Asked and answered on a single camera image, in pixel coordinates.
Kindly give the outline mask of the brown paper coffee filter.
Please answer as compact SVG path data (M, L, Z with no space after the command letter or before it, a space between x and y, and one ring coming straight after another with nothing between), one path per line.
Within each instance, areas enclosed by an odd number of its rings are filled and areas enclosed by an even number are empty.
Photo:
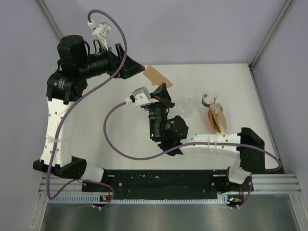
M149 79L153 86L160 86L163 83L166 84L167 88L171 88L173 86L173 83L169 79L167 79L151 65L145 69L143 75Z

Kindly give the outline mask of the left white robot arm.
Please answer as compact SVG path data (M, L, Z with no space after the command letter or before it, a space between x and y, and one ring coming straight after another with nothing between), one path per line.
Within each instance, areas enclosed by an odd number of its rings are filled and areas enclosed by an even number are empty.
M63 37L57 46L60 59L58 69L48 78L48 125L43 153L34 161L33 169L51 172L63 179L91 180L99 191L109 186L109 179L102 168L90 165L85 159L72 156L71 136L75 110L71 106L82 98L87 80L102 74L116 74L116 78L127 79L145 70L145 67L125 57L125 51L116 44L116 54L100 51L91 54L88 43L80 35Z

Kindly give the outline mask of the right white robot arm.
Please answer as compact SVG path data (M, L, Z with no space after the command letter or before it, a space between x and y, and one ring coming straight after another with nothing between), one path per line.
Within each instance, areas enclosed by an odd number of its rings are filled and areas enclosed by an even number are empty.
M175 103L165 83L152 93L142 87L133 98L137 106L149 113L150 139L168 155L212 154L233 158L224 179L229 190L237 190L250 174L265 169L265 155L261 152L265 143L251 128L242 128L235 134L189 133L181 116L167 117Z

